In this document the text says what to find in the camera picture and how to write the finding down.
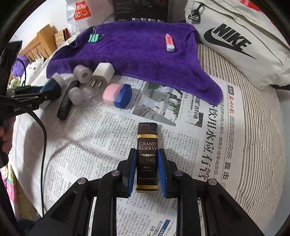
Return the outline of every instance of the silver bolt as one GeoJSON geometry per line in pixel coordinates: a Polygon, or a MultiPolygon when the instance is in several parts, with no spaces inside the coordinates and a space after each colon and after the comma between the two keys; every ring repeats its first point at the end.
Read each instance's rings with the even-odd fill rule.
{"type": "Polygon", "coordinates": [[[85,178],[80,178],[80,179],[77,180],[78,184],[84,184],[85,182],[86,182],[85,178]]]}
{"type": "Polygon", "coordinates": [[[112,176],[119,176],[120,175],[120,171],[113,170],[111,174],[112,174],[112,176]]]}
{"type": "Polygon", "coordinates": [[[209,179],[209,184],[215,186],[217,184],[217,181],[215,179],[209,179]]]}
{"type": "Polygon", "coordinates": [[[182,172],[181,170],[176,170],[176,171],[174,172],[174,174],[175,174],[176,176],[183,176],[183,172],[182,172]]]}

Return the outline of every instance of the black box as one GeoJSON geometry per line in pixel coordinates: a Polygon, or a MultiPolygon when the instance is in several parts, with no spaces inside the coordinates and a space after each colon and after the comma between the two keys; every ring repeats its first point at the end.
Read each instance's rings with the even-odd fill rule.
{"type": "Polygon", "coordinates": [[[116,21],[171,22],[173,0],[113,0],[116,21]]]}

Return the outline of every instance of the white bag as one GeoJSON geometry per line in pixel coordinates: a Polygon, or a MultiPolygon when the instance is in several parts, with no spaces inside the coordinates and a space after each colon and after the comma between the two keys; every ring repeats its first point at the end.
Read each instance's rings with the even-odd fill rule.
{"type": "Polygon", "coordinates": [[[68,30],[72,35],[101,24],[113,13],[112,0],[66,0],[68,30]]]}
{"type": "Polygon", "coordinates": [[[241,3],[247,0],[199,2],[188,0],[185,19],[206,46],[230,61],[258,89],[290,84],[289,46],[263,12],[241,3]],[[204,4],[199,9],[200,23],[188,18],[199,2],[204,4]]]}

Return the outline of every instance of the purple cloth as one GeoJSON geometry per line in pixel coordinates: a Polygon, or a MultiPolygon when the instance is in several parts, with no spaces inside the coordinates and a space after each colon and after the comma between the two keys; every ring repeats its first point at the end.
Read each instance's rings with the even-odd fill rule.
{"type": "Polygon", "coordinates": [[[47,78],[55,72],[72,73],[77,65],[93,71],[100,62],[109,62],[117,75],[179,89],[217,105],[220,87],[201,69],[197,59],[196,29],[187,23],[168,24],[148,21],[113,22],[98,26],[105,34],[89,43],[93,27],[74,42],[58,50],[47,66],[47,78]],[[167,52],[165,35],[174,42],[175,52],[167,52]]]}
{"type": "MultiPolygon", "coordinates": [[[[25,68],[28,66],[29,59],[25,55],[19,55],[17,58],[20,59],[21,61],[23,61],[25,68]]],[[[23,73],[24,73],[24,67],[23,67],[22,63],[20,61],[16,60],[14,65],[13,65],[13,71],[12,71],[13,76],[14,77],[19,76],[21,78],[23,73]]]]}

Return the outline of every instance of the hand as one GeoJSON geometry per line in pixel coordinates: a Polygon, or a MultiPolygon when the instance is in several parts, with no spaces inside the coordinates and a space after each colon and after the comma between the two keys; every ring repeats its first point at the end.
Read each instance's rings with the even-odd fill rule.
{"type": "Polygon", "coordinates": [[[11,148],[12,148],[12,136],[13,136],[13,127],[14,122],[16,118],[10,118],[8,128],[4,130],[3,127],[0,127],[0,137],[2,137],[3,145],[2,145],[2,151],[9,154],[11,148]]]}

